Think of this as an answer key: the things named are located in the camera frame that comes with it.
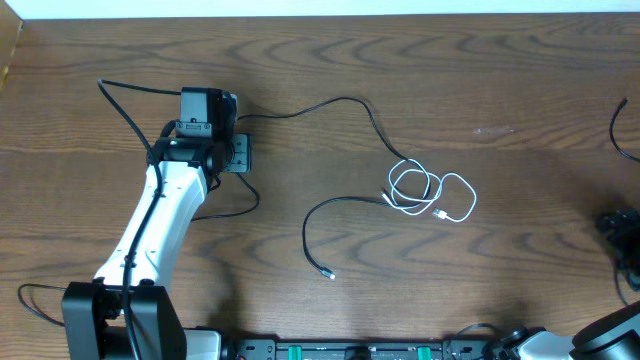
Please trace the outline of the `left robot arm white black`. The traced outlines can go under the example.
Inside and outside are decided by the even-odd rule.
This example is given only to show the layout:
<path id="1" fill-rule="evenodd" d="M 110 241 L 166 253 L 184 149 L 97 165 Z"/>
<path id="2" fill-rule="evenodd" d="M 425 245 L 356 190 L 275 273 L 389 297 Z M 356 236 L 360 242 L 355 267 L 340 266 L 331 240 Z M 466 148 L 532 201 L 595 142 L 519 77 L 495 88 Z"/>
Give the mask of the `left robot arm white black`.
<path id="1" fill-rule="evenodd" d="M 117 247 L 90 282 L 72 282 L 62 299 L 74 359 L 218 359 L 223 337 L 185 328 L 169 296 L 187 229 L 223 172 L 250 169 L 249 137 L 234 131 L 237 97 L 185 87 L 180 117 L 145 145 L 139 203 Z"/>

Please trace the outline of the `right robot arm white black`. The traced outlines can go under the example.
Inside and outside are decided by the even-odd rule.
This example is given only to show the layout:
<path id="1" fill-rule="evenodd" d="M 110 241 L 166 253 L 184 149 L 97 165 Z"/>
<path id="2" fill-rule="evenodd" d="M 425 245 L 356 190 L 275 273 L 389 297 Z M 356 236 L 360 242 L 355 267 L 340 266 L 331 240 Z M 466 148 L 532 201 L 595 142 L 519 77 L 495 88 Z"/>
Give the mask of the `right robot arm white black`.
<path id="1" fill-rule="evenodd" d="M 596 229 L 606 237 L 614 255 L 614 285 L 623 298 L 619 279 L 639 290 L 639 211 L 619 210 L 600 216 Z M 639 303 L 590 324 L 576 335 L 560 336 L 543 328 L 513 332 L 492 346 L 491 359 L 514 360 L 639 360 Z"/>

